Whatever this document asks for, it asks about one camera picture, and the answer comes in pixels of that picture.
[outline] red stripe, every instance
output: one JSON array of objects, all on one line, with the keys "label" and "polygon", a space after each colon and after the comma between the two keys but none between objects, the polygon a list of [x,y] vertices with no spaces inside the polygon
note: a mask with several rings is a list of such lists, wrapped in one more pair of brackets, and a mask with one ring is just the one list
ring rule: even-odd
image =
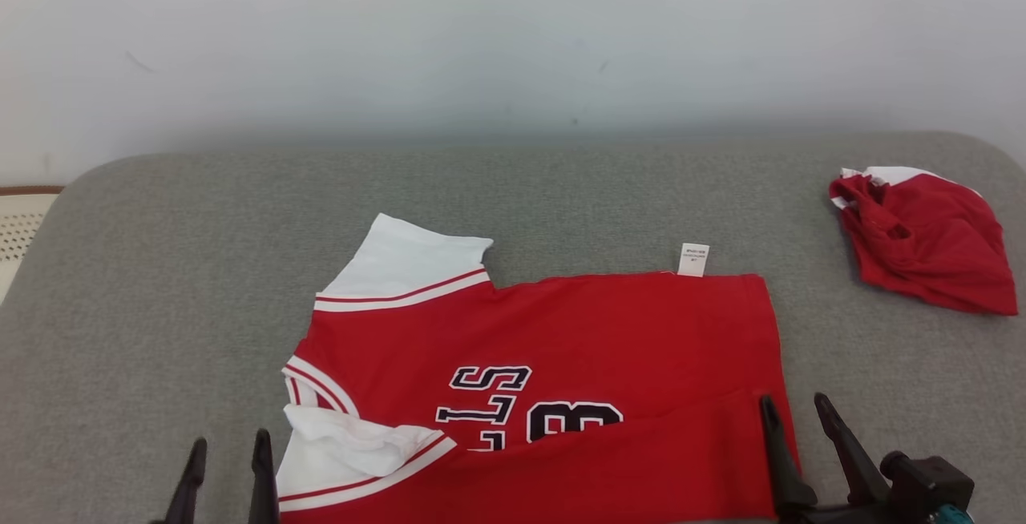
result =
[{"label": "red stripe", "polygon": [[450,279],[444,280],[444,282],[438,282],[436,284],[430,284],[430,286],[426,286],[426,287],[421,288],[419,290],[410,291],[409,293],[402,294],[401,296],[369,297],[369,298],[341,298],[341,297],[323,297],[323,296],[318,295],[317,298],[318,298],[318,301],[341,301],[341,303],[346,303],[346,304],[361,304],[361,303],[365,303],[365,301],[395,301],[395,300],[397,300],[397,298],[407,298],[409,296],[413,296],[413,295],[423,293],[423,291],[428,291],[428,290],[433,290],[435,288],[439,288],[440,286],[444,286],[444,284],[451,284],[452,282],[459,282],[459,280],[463,280],[465,278],[470,278],[471,276],[476,276],[476,275],[478,275],[478,273],[482,273],[482,272],[484,272],[483,268],[480,269],[480,270],[475,270],[473,272],[465,273],[463,276],[457,276],[456,278],[450,278]]},{"label": "red stripe", "polygon": [[[435,446],[437,446],[438,443],[441,442],[442,440],[445,440],[445,436],[444,435],[439,436],[437,439],[435,439],[434,442],[432,442],[431,444],[429,444],[428,447],[424,448],[420,452],[417,452],[416,454],[413,454],[412,456],[410,456],[409,459],[406,460],[406,462],[403,463],[402,466],[404,467],[404,466],[408,465],[409,462],[416,460],[417,458],[421,457],[422,455],[424,455],[425,453],[427,453],[428,450],[430,450],[431,448],[434,448]],[[311,496],[321,496],[321,495],[324,495],[324,494],[330,494],[331,492],[341,492],[342,490],[349,490],[349,488],[357,488],[357,487],[363,486],[365,484],[370,484],[371,482],[377,482],[378,480],[381,480],[382,478],[385,478],[385,477],[379,476],[379,477],[374,477],[374,478],[368,478],[366,480],[360,480],[359,482],[355,482],[353,484],[346,484],[345,486],[337,486],[334,488],[325,488],[323,490],[315,490],[313,492],[304,492],[302,494],[291,494],[291,495],[288,495],[288,496],[281,496],[281,497],[278,498],[278,501],[283,502],[283,501],[287,501],[287,500],[298,500],[300,498],[309,498]]]},{"label": "red stripe", "polygon": [[292,402],[294,402],[297,406],[303,404],[303,402],[300,402],[300,385],[295,382],[295,378],[288,378],[288,381],[292,382]]},{"label": "red stripe", "polygon": [[326,386],[324,386],[322,382],[320,382],[318,380],[318,378],[315,378],[315,377],[311,376],[311,374],[308,374],[308,373],[306,373],[303,370],[300,370],[298,368],[293,368],[293,367],[289,366],[289,364],[285,364],[285,369],[286,370],[292,370],[297,374],[300,374],[301,376],[303,376],[305,378],[308,378],[308,380],[310,380],[312,382],[315,382],[317,386],[321,387],[321,389],[324,391],[324,393],[327,394],[328,396],[330,396],[331,399],[334,400],[334,403],[339,405],[339,409],[340,410],[346,412],[347,414],[349,413],[349,410],[346,409],[346,406],[344,406],[344,404],[342,404],[342,400],[338,396],[336,396],[334,394],[332,394],[331,391],[328,390]]}]

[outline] black clamp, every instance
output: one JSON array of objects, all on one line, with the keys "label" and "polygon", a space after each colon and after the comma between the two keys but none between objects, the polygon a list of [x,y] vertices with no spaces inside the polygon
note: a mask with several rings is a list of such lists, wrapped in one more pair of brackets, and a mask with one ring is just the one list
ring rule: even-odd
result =
[{"label": "black clamp", "polygon": [[[815,398],[823,432],[834,443],[847,480],[847,503],[817,508],[819,498],[798,474],[773,399],[762,397],[762,434],[774,507],[781,524],[971,524],[965,513],[973,480],[945,458],[909,459],[891,452],[879,471],[823,394]],[[889,486],[886,477],[894,485]]]},{"label": "black clamp", "polygon": [[[253,443],[253,493],[249,500],[249,524],[279,524],[278,488],[274,481],[274,456],[271,454],[271,435],[267,430],[256,432]],[[196,514],[196,493],[203,484],[206,471],[206,440],[198,438],[189,452],[189,461],[182,472],[179,485],[171,496],[164,520],[151,524],[193,524]]]}]

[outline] gray sofa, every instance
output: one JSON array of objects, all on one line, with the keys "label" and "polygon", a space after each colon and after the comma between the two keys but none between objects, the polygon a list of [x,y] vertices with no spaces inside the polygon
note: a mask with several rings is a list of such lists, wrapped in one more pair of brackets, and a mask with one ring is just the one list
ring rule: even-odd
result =
[{"label": "gray sofa", "polygon": [[1005,228],[1026,306],[1026,173],[952,133],[578,148],[143,156],[54,203],[0,308],[4,522],[162,516],[193,439],[210,451],[198,521],[244,522],[260,427],[279,459],[279,370],[315,291],[378,212],[490,236],[497,284],[576,273],[759,273],[781,331],[807,480],[846,486],[813,394],[875,459],[940,454],[976,480],[971,512],[1026,514],[1026,321],[862,284],[827,199],[839,167],[923,167],[977,189]]}]

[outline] white fabric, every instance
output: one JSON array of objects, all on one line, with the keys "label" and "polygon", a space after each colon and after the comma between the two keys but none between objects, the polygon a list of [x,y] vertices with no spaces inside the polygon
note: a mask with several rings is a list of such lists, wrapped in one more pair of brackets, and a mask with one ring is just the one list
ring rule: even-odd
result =
[{"label": "white fabric", "polygon": [[[285,500],[287,496],[350,486],[347,490],[351,494],[365,495],[371,491],[357,488],[370,484],[374,484],[373,490],[388,487],[456,446],[440,431],[413,426],[388,428],[324,408],[289,404],[285,415],[292,436],[277,474],[278,495]],[[429,453],[409,461],[428,447]],[[320,494],[311,501],[324,502],[329,497],[333,496]],[[292,510],[310,503],[295,501],[290,505]],[[342,499],[333,497],[326,503],[338,501]]]},{"label": "white fabric", "polygon": [[842,167],[840,169],[840,176],[842,177],[856,176],[857,174],[864,174],[866,177],[871,177],[872,183],[875,185],[899,185],[901,182],[908,182],[912,179],[912,177],[917,176],[917,174],[932,174],[934,177],[941,177],[939,174],[928,172],[928,170],[920,170],[918,167],[869,166],[866,167],[864,172],[860,172],[860,170],[850,170],[847,167]]},{"label": "white fabric", "polygon": [[357,498],[362,498],[364,496],[369,496],[370,494],[378,493],[385,488],[394,486],[399,482],[413,476],[418,472],[424,470],[432,462],[442,457],[448,453],[451,448],[456,448],[456,442],[449,440],[448,438],[440,438],[429,444],[431,446],[425,453],[416,457],[410,462],[396,470],[392,474],[373,480],[368,480],[362,484],[345,487],[344,489],[325,489],[322,494],[315,494],[306,497],[295,497],[295,498],[285,498],[278,502],[278,509],[281,512],[289,512],[294,510],[310,510],[315,508],[322,508],[325,506],[337,505],[341,502],[346,502],[349,500],[355,500]]},{"label": "white fabric", "polygon": [[849,200],[841,198],[841,196],[836,196],[836,198],[830,198],[830,200],[831,202],[834,203],[835,206],[839,207],[842,210],[844,209],[844,207],[856,205],[856,202],[849,202]]},{"label": "white fabric", "polygon": [[442,236],[378,214],[355,256],[318,297],[388,300],[409,294],[482,270],[481,258],[491,243]]}]

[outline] red cloth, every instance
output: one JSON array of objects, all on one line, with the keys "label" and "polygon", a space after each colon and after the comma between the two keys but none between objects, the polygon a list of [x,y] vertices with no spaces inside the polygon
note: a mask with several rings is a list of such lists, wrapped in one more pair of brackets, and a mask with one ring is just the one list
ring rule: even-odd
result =
[{"label": "red cloth", "polygon": [[[315,311],[285,374],[326,407],[440,430],[460,448],[428,477],[374,481],[388,490],[357,499],[348,487],[281,492],[279,471],[283,524],[772,518],[761,396],[795,449],[777,323],[754,275],[483,282],[413,306]],[[536,414],[542,405],[619,418],[570,428],[566,410]],[[487,447],[485,432],[503,434],[501,451],[468,450]]]},{"label": "red cloth", "polygon": [[912,167],[843,175],[830,196],[864,282],[962,312],[1019,313],[1001,225],[979,193]]}]

